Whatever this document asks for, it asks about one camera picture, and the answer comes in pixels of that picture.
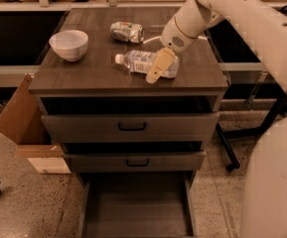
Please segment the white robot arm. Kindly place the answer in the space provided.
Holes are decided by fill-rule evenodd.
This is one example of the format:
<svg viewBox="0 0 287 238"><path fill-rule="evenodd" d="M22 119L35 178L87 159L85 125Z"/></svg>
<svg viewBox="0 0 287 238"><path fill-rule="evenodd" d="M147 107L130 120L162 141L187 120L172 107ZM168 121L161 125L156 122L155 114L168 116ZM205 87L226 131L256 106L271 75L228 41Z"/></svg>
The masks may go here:
<svg viewBox="0 0 287 238"><path fill-rule="evenodd" d="M154 83L206 29L227 20L267 74L265 98L287 104L287 16L260 0L187 0L161 36L146 76ZM239 238L287 238L287 116L268 126L252 150L244 182Z"/></svg>

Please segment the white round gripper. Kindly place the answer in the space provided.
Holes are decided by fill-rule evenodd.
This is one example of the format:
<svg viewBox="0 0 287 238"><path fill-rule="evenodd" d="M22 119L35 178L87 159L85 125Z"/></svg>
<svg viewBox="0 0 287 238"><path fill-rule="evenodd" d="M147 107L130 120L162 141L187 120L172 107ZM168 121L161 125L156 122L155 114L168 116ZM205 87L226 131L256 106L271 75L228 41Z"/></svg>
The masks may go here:
<svg viewBox="0 0 287 238"><path fill-rule="evenodd" d="M174 16L165 26L160 41L162 48L146 75L148 83L155 83L175 60L175 53L184 52L198 37L197 24L192 17Z"/></svg>

